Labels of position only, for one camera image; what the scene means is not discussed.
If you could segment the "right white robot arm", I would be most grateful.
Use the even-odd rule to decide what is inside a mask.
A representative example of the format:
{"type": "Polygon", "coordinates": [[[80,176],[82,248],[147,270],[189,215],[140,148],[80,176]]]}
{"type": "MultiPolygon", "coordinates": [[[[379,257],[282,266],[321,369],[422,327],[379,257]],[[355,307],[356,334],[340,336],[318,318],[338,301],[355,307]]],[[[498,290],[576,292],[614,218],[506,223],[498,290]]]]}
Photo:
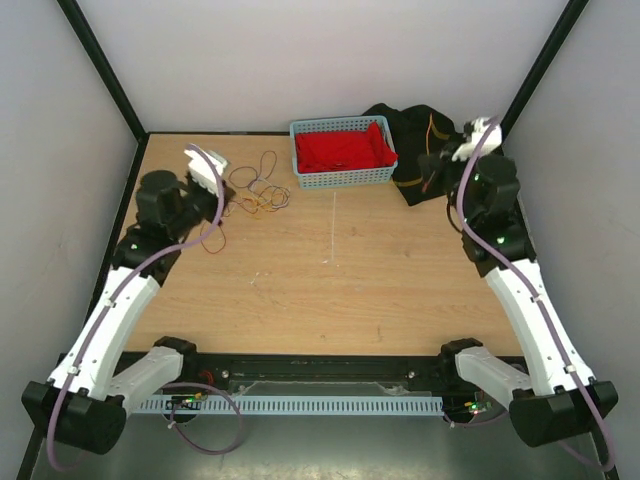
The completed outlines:
{"type": "Polygon", "coordinates": [[[546,294],[519,211],[514,161],[488,151],[471,167],[448,152],[422,154],[417,163],[426,193],[446,197],[449,213],[462,209],[464,251],[503,307],[526,362],[518,370],[474,338],[455,340],[441,348],[439,381],[486,392],[531,447],[601,427],[618,393],[611,382],[595,378],[546,294]]]}

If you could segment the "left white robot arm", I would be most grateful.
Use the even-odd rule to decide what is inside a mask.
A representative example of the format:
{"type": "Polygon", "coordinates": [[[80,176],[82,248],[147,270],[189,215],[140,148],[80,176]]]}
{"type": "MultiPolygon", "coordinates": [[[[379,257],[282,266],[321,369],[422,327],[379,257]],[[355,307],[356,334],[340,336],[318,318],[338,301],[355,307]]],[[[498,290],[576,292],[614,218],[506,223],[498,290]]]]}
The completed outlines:
{"type": "Polygon", "coordinates": [[[168,170],[145,174],[135,195],[136,216],[116,246],[104,289],[72,348],[43,382],[22,394],[34,426],[46,438],[54,468],[56,444],[105,454],[141,403],[173,383],[194,384],[200,373],[194,343],[164,336],[138,361],[116,369],[139,318],[165,284],[191,231],[220,223],[225,182],[213,170],[189,169],[180,181],[168,170]]]}

